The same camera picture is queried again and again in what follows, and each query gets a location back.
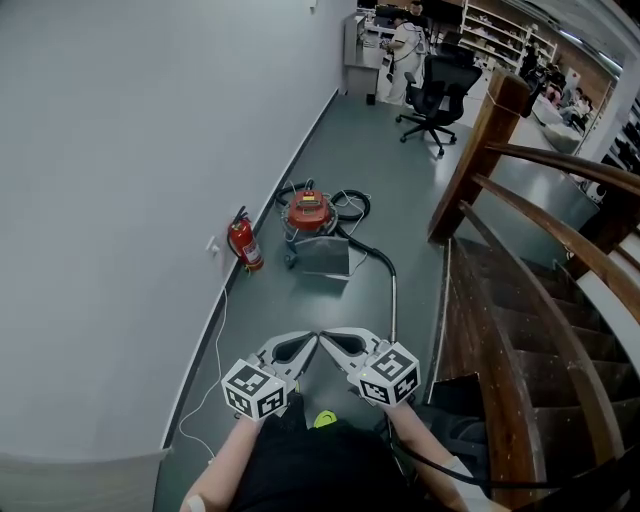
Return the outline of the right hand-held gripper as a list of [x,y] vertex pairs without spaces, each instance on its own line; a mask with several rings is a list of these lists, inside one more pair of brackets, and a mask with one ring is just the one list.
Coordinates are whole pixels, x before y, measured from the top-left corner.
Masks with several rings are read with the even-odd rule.
[[[364,328],[341,327],[320,332],[319,342],[345,373],[358,371],[380,339]],[[394,343],[375,355],[358,373],[361,395],[376,405],[395,407],[420,385],[418,359],[402,344]]]

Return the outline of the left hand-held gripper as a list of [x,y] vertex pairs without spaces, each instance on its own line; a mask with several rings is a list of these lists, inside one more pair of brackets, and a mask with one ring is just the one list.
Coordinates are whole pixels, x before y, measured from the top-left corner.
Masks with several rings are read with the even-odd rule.
[[222,379],[227,405],[252,421],[280,414],[288,400],[285,380],[297,380],[306,371],[317,345],[313,331],[268,339],[257,353],[239,359]]

